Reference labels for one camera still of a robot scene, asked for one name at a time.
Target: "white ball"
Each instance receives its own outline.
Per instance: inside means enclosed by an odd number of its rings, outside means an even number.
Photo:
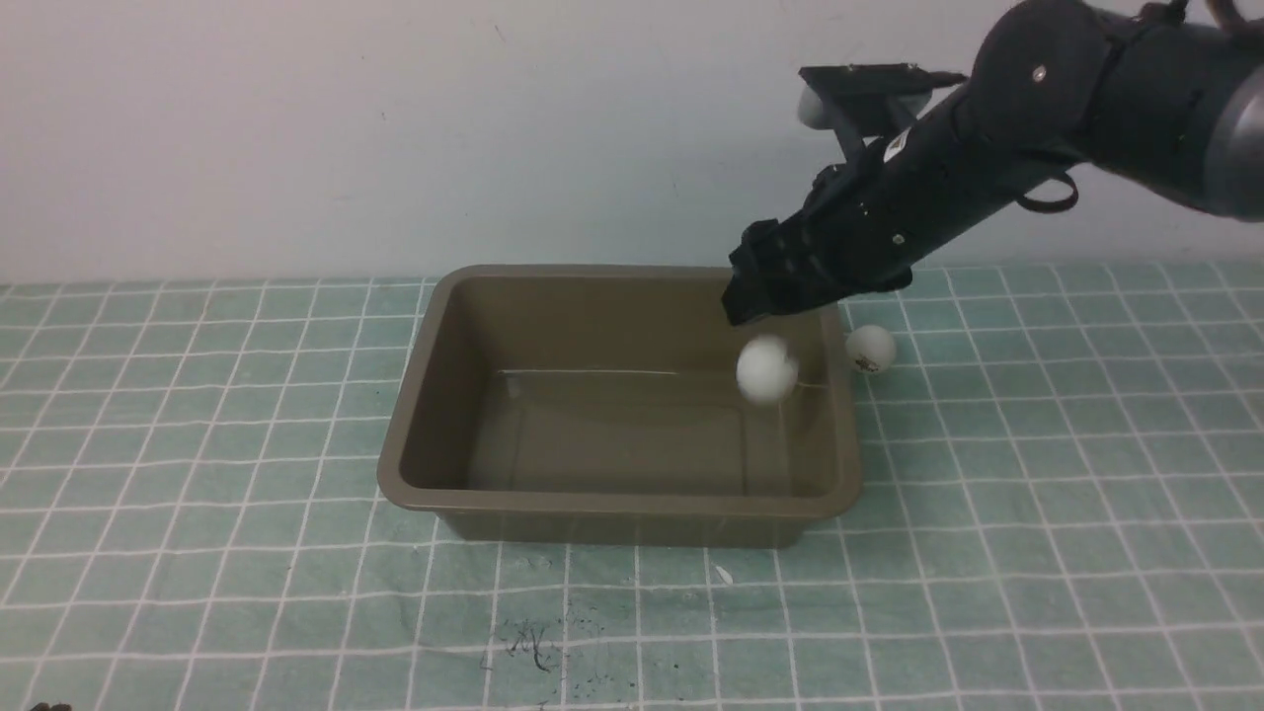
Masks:
[[[775,335],[756,337],[737,357],[737,387],[751,402],[779,402],[798,381],[799,362],[790,356],[786,342]]]
[[[895,362],[895,338],[882,326],[861,326],[847,334],[847,357],[862,373],[881,373]]]

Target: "sticker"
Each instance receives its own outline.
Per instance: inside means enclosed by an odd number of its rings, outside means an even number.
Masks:
[[[884,163],[890,162],[891,158],[895,158],[896,156],[900,154],[900,151],[904,151],[904,144],[909,142],[910,130],[913,130],[913,127],[904,129],[904,133],[895,137],[895,139],[891,143],[886,144],[886,152],[882,153]]]

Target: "green grid mat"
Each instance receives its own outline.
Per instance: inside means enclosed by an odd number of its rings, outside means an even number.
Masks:
[[[0,708],[1264,708],[1264,264],[849,300],[866,491],[779,553],[382,500],[431,285],[0,287]]]

